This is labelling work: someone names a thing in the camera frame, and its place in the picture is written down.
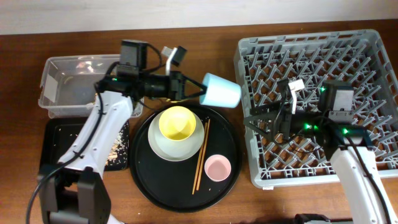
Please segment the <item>pink cup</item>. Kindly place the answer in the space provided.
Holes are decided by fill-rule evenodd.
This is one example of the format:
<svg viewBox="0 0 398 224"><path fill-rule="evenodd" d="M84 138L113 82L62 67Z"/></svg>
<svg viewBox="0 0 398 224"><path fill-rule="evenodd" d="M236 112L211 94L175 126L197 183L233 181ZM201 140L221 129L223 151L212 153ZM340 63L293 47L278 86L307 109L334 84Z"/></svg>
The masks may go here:
<svg viewBox="0 0 398 224"><path fill-rule="evenodd" d="M225 156L215 154L206 160L204 170L213 182L221 182L231 174L231 163Z"/></svg>

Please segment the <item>light blue cup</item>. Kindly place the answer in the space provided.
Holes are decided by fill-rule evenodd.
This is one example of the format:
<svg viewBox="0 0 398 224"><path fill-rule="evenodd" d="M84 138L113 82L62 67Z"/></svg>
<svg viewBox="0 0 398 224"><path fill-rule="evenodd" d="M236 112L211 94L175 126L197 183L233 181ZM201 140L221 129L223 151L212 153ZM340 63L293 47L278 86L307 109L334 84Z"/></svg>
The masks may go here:
<svg viewBox="0 0 398 224"><path fill-rule="evenodd" d="M235 108L241 100L241 87L234 82L207 73L202 84L206 93L199 97L201 105Z"/></svg>

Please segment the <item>yellow bowl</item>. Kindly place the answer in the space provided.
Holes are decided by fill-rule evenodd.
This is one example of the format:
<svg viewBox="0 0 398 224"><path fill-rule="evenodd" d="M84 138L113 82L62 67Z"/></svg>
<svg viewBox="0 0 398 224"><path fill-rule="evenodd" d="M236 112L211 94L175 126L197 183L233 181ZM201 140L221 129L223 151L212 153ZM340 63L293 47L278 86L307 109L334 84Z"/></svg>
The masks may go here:
<svg viewBox="0 0 398 224"><path fill-rule="evenodd" d="M173 106L164 110L159 118L160 132L172 141L183 141L189 138L196 124L193 112L182 106Z"/></svg>

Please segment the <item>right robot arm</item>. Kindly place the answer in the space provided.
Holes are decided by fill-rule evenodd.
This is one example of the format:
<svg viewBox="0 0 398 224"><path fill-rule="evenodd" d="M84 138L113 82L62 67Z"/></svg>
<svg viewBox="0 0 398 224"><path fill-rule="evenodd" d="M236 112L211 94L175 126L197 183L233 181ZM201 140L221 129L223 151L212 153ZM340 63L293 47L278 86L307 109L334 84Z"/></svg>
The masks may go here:
<svg viewBox="0 0 398 224"><path fill-rule="evenodd" d="M296 137L313 139L323 150L343 186L354 223L397 223L381 182L366 128L351 124L354 88L327 80L320 87L316 112L297 111L296 92L303 81L278 82L282 99L250 109L244 125L277 146Z"/></svg>

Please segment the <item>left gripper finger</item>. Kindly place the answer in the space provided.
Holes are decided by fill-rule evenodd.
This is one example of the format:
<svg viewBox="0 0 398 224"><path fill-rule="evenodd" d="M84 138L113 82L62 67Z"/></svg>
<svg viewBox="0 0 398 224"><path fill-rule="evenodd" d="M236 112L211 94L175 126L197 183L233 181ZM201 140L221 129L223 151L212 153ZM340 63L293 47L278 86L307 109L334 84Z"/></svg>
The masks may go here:
<svg viewBox="0 0 398 224"><path fill-rule="evenodd" d="M201 90L201 91L199 91L199 92L193 93L193 94L188 95L188 96L185 95L185 94L183 94L183 96L182 96L182 101L191 100L191 99L197 98L197 97L202 96L202 95L205 95L205 94L206 94L206 91L205 91L205 90Z"/></svg>
<svg viewBox="0 0 398 224"><path fill-rule="evenodd" d="M187 81L187 82L189 82L190 84L192 84L192 85L198 87L199 89L201 89L201 90L206 90L206 86L205 86L204 84L199 83L199 82L197 82L196 80L191 79L191 78L189 78L189 77L187 77L187 76L185 76L185 75L182 75L182 77L183 77L183 79L184 79L185 81Z"/></svg>

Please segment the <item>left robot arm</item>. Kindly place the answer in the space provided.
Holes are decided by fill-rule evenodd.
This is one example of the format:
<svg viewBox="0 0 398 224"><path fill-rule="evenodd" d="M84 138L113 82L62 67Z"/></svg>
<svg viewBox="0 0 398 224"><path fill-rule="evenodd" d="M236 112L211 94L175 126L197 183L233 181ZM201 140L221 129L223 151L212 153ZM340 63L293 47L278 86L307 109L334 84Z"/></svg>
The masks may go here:
<svg viewBox="0 0 398 224"><path fill-rule="evenodd" d="M139 40L121 43L119 60L94 84L95 105L74 143L56 164L44 164L38 184L29 200L25 221L36 197L40 199L44 223L118 223L111 214L111 200L103 183L105 163L118 133L131 117L141 98L165 98L179 102L206 93L207 87L179 71L172 71L183 60L186 49L178 46L155 49L166 56L158 66L147 68L151 44ZM186 82L199 87L184 94Z"/></svg>

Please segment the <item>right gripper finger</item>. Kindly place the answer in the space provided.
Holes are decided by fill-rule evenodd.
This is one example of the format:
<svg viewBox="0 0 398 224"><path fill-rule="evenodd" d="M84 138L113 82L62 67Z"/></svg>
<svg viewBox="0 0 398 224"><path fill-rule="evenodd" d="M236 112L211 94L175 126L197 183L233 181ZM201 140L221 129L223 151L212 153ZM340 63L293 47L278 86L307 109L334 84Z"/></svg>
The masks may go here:
<svg viewBox="0 0 398 224"><path fill-rule="evenodd" d="M266 113L275 111L276 109L277 109L277 103L272 102L272 103L268 103L268 104L264 104L261 106L251 108L250 114L266 114Z"/></svg>
<svg viewBox="0 0 398 224"><path fill-rule="evenodd" d="M255 115L244 118L244 125L253 131L257 132L267 140L272 140L273 135L273 120L267 115Z"/></svg>

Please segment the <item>food scraps with rice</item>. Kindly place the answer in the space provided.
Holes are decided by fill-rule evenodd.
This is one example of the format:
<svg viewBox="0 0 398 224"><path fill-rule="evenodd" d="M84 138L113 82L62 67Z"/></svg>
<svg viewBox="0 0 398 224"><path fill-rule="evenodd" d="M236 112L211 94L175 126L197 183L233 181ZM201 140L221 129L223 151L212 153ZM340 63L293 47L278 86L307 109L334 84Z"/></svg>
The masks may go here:
<svg viewBox="0 0 398 224"><path fill-rule="evenodd" d="M105 163L106 168L123 166L127 162L128 139L123 132L118 133Z"/></svg>

